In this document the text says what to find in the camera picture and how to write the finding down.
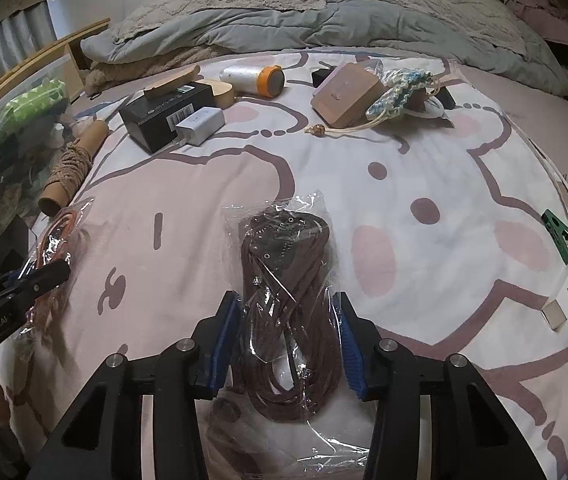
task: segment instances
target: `gray curtain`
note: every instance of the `gray curtain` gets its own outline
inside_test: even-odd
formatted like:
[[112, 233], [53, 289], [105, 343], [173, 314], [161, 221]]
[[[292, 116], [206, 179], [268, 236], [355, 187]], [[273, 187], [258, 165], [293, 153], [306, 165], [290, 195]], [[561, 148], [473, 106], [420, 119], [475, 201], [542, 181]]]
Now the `gray curtain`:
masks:
[[56, 40], [46, 1], [20, 10], [0, 22], [0, 78]]

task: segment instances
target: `plastic storage bin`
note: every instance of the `plastic storage bin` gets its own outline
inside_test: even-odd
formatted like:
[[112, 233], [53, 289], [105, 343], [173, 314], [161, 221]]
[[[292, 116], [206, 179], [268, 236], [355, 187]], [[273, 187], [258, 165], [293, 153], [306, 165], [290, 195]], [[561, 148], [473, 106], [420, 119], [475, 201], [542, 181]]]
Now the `plastic storage bin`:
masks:
[[72, 62], [60, 57], [0, 99], [0, 235], [15, 215], [32, 226], [50, 171], [73, 140], [61, 118], [69, 106], [64, 64]]

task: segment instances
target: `white sticker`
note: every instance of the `white sticker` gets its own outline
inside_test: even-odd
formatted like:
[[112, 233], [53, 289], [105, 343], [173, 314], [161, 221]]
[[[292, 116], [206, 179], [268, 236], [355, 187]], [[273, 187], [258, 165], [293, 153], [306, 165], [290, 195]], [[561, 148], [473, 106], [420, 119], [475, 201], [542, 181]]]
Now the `white sticker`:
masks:
[[193, 104], [185, 106], [184, 108], [180, 108], [174, 114], [171, 114], [166, 117], [166, 122], [168, 123], [168, 127], [174, 132], [177, 128], [176, 126], [181, 123], [186, 117], [191, 115], [195, 109], [193, 108]]

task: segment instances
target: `silver bolt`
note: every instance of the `silver bolt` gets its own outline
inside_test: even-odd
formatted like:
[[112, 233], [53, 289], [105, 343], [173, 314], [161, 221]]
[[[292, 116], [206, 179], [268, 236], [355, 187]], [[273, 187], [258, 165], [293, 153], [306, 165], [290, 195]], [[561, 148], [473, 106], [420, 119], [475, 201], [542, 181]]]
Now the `silver bolt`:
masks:
[[109, 368], [117, 368], [124, 361], [122, 354], [111, 354], [106, 358], [106, 365]]
[[177, 343], [175, 343], [175, 346], [180, 352], [188, 352], [195, 348], [195, 341], [190, 338], [180, 339]]
[[384, 352], [394, 352], [397, 350], [397, 341], [395, 339], [381, 339], [378, 345]]
[[468, 359], [462, 354], [453, 354], [450, 357], [450, 363], [456, 368], [464, 368], [468, 364]]

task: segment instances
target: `cartoon print bed sheet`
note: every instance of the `cartoon print bed sheet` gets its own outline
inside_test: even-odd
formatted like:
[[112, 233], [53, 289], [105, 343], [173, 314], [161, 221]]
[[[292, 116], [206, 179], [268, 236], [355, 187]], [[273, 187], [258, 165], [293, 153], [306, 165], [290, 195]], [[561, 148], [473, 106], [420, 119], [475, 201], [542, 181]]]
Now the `cartoon print bed sheet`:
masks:
[[[568, 321], [552, 332], [539, 312], [563, 266], [539, 217], [549, 208], [568, 222], [558, 193], [568, 200], [568, 188], [444, 60], [381, 58], [385, 69], [443, 74], [458, 104], [446, 118], [405, 117], [339, 139], [304, 133], [320, 122], [309, 104], [311, 70], [369, 54], [213, 62], [204, 77], [238, 62], [278, 64], [285, 91], [238, 99], [226, 126], [198, 148], [149, 157], [123, 126], [107, 139], [76, 199], [95, 197], [94, 235], [70, 307], [8, 391], [30, 458], [107, 355], [159, 353], [215, 312], [230, 287], [223, 206], [320, 190], [342, 289], [358, 314], [416, 354], [464, 353], [548, 478], [568, 474]], [[145, 424], [146, 474], [150, 431]]]

